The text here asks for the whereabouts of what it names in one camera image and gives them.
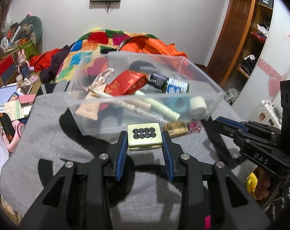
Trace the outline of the person's hand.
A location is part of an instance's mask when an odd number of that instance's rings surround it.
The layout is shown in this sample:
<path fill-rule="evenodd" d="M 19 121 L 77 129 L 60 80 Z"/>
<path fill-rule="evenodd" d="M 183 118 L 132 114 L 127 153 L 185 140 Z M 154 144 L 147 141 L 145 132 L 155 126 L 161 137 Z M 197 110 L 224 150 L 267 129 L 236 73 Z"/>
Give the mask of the person's hand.
<path fill-rule="evenodd" d="M 265 170 L 260 167 L 257 167 L 256 171 L 258 172 L 258 180 L 255 189 L 255 198 L 256 200 L 261 200 L 266 198 L 269 194 L 268 188 L 270 186 L 270 177 Z"/>

